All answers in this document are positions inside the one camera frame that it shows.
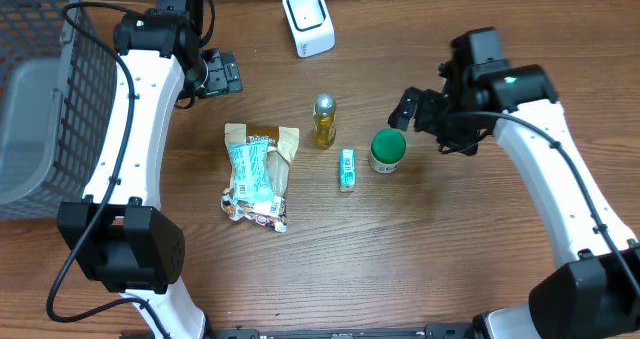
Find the light green snack packet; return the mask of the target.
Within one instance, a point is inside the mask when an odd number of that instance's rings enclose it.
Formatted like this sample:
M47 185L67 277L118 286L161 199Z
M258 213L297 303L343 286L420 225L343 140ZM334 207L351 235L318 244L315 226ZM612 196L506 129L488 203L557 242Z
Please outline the light green snack packet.
M268 169L268 141L230 143L228 153L234 169L233 203L270 201L274 197Z

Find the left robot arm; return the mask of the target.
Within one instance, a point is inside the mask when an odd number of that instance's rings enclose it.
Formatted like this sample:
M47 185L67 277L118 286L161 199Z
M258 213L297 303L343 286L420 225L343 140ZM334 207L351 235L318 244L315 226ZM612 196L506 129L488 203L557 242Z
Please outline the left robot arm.
M210 48L213 0L157 0L123 10L107 53L117 88L94 172L57 227L69 265L131 304L153 338L210 338L208 316L182 280L185 237L161 211L160 171L171 114L239 92L235 56Z

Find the brown Pantree pouch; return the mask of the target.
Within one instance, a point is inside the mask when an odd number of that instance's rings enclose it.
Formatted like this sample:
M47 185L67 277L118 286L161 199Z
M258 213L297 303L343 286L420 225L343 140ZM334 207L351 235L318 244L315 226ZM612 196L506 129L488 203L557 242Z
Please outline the brown Pantree pouch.
M225 125L224 142L250 143L258 140L268 141L267 169L274 191L274 197L283 197L287 190L290 166L299 146L298 128L282 126L260 126L241 123ZM233 190L234 169L232 169L231 189Z

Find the green lid white jar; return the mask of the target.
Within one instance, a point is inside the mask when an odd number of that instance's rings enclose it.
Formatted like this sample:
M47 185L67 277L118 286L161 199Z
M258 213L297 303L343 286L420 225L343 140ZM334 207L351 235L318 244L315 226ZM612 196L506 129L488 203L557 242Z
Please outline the green lid white jar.
M378 173L394 172L406 153L406 139L395 129L379 131L370 146L368 161L370 167Z

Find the small green tissue packet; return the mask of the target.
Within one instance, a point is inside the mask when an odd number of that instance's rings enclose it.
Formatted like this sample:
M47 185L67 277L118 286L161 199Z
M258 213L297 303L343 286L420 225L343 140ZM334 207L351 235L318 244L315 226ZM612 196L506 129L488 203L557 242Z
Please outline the small green tissue packet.
M355 152L353 149L343 149L340 155L340 191L352 192L355 188Z

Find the clear bottle with silver cap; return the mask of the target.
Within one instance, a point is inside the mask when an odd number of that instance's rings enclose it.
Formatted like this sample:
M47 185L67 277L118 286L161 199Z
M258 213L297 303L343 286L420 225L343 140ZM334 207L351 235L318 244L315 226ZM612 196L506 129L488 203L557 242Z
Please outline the clear bottle with silver cap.
M313 142L317 147L330 148L336 137L336 102L328 93L318 95L313 108Z

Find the brown white wrapper packet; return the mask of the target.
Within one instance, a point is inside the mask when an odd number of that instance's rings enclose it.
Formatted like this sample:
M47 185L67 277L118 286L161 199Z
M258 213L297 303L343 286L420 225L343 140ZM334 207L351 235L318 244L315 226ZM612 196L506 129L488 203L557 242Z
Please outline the brown white wrapper packet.
M285 233L288 220L286 215L286 198L275 196L270 201L248 203L232 202L233 191L226 189L220 200L221 208L234 221L243 219L259 224L278 233Z

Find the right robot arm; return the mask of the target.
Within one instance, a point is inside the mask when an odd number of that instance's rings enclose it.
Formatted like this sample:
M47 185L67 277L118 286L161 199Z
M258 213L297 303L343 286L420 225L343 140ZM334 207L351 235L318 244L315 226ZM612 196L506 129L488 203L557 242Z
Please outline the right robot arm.
M610 338L639 328L639 241L611 208L539 65L515 67L498 31L452 40L441 91L408 88L390 127L432 134L442 153L473 155L492 136L520 173L549 236L555 271L525 303L486 312L469 338Z

